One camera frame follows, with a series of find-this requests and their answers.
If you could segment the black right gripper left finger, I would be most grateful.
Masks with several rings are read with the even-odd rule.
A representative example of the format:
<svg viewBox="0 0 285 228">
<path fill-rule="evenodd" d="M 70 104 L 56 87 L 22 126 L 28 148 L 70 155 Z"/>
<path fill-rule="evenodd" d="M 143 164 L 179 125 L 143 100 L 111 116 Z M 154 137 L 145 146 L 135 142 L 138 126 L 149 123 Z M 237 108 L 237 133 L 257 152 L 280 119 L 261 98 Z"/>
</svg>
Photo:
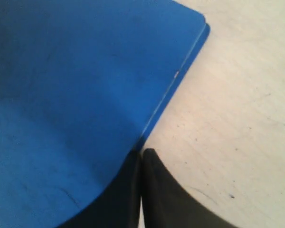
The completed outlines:
<svg viewBox="0 0 285 228">
<path fill-rule="evenodd" d="M 131 151 L 118 174 L 84 210 L 60 228 L 137 228 L 141 203 L 141 156 Z"/>
</svg>

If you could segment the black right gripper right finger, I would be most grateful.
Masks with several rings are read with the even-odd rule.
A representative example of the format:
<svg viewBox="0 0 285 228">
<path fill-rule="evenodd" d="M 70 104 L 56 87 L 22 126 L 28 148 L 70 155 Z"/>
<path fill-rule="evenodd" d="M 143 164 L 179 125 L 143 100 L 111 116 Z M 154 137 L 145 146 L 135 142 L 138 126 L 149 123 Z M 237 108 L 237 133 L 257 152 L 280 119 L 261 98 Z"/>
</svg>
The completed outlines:
<svg viewBox="0 0 285 228">
<path fill-rule="evenodd" d="M 142 209 L 147 228 L 232 228 L 195 200 L 171 175 L 154 149 L 142 154 Z"/>
</svg>

